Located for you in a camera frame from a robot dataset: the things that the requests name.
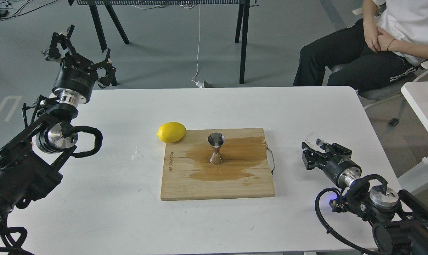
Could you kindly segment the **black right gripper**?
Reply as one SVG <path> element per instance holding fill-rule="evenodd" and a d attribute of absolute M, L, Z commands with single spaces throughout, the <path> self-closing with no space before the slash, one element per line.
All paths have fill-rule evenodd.
<path fill-rule="evenodd" d="M 362 169 L 351 160 L 352 150 L 337 144 L 323 143 L 324 152 L 311 148 L 302 142 L 303 163 L 307 170 L 319 168 L 339 188 L 350 187 L 352 182 L 360 178 Z"/>

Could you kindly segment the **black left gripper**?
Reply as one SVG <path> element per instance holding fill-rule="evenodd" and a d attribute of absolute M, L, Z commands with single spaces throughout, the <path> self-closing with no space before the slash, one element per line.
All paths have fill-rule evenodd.
<path fill-rule="evenodd" d="M 46 61 L 53 61 L 60 64 L 60 72 L 54 82 L 52 92 L 56 96 L 61 96 L 66 91 L 76 92 L 81 99 L 81 104 L 88 103 L 91 98 L 91 93 L 94 84 L 99 87 L 116 86 L 116 68 L 112 64 L 110 58 L 110 49 L 103 51 L 105 57 L 99 63 L 94 64 L 95 70 L 83 70 L 80 66 L 79 54 L 73 47 L 70 38 L 75 29 L 74 25 L 70 25 L 66 32 L 54 32 L 51 37 L 51 42 L 47 50 L 42 51 Z M 105 75 L 98 77 L 97 70 L 103 69 Z"/>

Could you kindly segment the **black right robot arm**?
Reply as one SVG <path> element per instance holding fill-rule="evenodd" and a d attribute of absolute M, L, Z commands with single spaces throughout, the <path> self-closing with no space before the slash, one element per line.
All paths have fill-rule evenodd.
<path fill-rule="evenodd" d="M 351 160 L 352 151 L 340 144 L 316 142 L 321 151 L 302 143 L 307 170 L 319 168 L 335 184 L 322 190 L 315 200 L 315 212 L 326 232 L 340 242 L 367 255 L 428 255 L 428 208 L 407 190 L 395 191 L 378 174 L 361 176 L 362 169 Z M 341 236 L 324 219 L 321 196 L 334 192 L 330 200 L 334 213 L 353 213 L 368 222 L 378 251 L 362 248 Z"/>

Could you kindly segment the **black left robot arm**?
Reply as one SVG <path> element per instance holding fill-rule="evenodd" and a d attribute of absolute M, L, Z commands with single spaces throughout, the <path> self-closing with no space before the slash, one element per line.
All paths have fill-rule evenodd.
<path fill-rule="evenodd" d="M 24 209 L 32 201 L 46 197 L 61 183 L 60 169 L 66 161 L 96 154 L 101 146 L 101 131 L 91 126 L 72 126 L 77 106 L 88 103 L 94 85 L 112 84 L 116 69 L 110 50 L 104 60 L 93 63 L 76 52 L 71 43 L 74 26 L 53 33 L 47 61 L 60 64 L 54 83 L 54 97 L 37 97 L 31 106 L 22 107 L 25 128 L 0 149 L 0 252 L 28 255 L 22 248 L 27 237 L 23 227 L 8 227 L 14 208 Z"/>

